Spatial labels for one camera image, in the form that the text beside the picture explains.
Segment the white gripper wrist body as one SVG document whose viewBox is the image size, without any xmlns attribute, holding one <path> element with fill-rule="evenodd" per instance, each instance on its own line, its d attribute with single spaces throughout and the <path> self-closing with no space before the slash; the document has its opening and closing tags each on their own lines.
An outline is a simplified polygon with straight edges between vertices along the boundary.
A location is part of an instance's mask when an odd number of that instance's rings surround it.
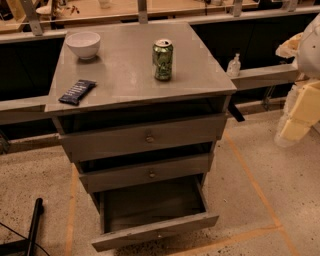
<svg viewBox="0 0 320 256">
<path fill-rule="evenodd" d="M 289 112 L 289 119 L 311 128 L 320 120 L 320 81 L 309 82 L 298 92 L 297 100 Z"/>
</svg>

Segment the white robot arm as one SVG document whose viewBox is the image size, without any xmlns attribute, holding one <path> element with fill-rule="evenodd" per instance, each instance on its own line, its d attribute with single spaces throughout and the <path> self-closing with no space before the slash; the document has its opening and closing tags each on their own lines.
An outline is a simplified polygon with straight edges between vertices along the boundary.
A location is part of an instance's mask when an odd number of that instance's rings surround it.
<svg viewBox="0 0 320 256">
<path fill-rule="evenodd" d="M 280 45 L 276 54 L 294 57 L 293 66 L 307 77 L 289 91 L 275 142 L 282 147 L 298 143 L 320 121 L 320 14 L 306 29 Z"/>
</svg>

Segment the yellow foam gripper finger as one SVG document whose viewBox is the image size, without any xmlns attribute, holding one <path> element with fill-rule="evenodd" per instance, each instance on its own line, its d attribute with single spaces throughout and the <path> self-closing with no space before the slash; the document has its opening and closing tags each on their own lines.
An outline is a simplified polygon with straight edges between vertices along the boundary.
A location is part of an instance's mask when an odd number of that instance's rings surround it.
<svg viewBox="0 0 320 256">
<path fill-rule="evenodd" d="M 310 128 L 307 125 L 282 116 L 278 123 L 274 141 L 278 146 L 290 147 L 297 144 L 309 131 Z"/>
</svg>

